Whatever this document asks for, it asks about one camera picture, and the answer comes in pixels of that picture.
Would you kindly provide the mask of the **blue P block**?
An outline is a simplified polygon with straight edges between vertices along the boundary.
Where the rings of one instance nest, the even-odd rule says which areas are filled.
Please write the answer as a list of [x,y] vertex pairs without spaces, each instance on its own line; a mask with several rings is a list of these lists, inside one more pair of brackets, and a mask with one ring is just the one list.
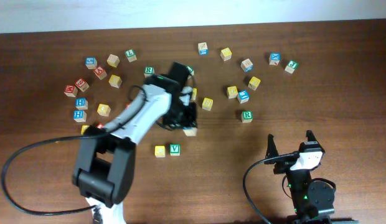
[[197,136],[197,128],[184,128],[183,132],[188,137]]

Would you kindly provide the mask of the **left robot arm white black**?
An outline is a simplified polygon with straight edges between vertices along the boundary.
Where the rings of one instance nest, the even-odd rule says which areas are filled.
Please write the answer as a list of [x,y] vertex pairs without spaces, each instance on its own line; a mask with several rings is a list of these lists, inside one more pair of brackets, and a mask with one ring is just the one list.
[[124,223],[123,200],[134,177],[136,146],[162,119],[171,131],[197,133],[197,107],[187,66],[173,63],[167,74],[147,77],[136,98],[103,128],[84,132],[72,182],[90,204],[93,223]]

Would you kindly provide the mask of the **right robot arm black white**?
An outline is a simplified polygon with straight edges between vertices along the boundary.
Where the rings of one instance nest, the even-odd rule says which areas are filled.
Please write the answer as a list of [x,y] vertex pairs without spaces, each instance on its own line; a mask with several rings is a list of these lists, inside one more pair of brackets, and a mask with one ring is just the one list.
[[342,218],[333,220],[336,184],[323,178],[312,178],[311,171],[321,165],[325,155],[311,130],[306,131],[305,142],[297,151],[280,155],[274,136],[268,135],[265,164],[273,164],[273,173],[283,174],[288,182],[290,197],[295,214],[288,217],[288,223],[358,223],[357,220]]

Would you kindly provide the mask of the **green V block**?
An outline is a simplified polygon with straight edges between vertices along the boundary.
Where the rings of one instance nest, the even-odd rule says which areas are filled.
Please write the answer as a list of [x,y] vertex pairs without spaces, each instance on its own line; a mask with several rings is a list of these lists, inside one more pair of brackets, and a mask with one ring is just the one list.
[[179,144],[171,144],[169,146],[169,153],[171,156],[179,156],[181,154],[181,147]]

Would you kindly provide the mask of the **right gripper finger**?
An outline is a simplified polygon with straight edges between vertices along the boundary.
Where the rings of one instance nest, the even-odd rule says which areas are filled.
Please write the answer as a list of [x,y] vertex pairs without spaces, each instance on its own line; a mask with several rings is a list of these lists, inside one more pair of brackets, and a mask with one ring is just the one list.
[[306,131],[306,138],[307,138],[307,141],[305,142],[306,144],[318,144],[318,141],[311,130]]
[[269,134],[267,137],[267,150],[265,154],[266,159],[273,159],[278,157],[278,150],[276,148],[275,142],[274,142],[274,135]]

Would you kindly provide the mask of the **yellow C block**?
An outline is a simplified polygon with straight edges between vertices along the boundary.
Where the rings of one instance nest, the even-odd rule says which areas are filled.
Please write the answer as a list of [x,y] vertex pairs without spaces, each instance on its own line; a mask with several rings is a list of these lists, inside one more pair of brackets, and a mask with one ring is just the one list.
[[165,146],[155,146],[154,155],[157,158],[165,157],[166,156],[166,148],[165,148]]

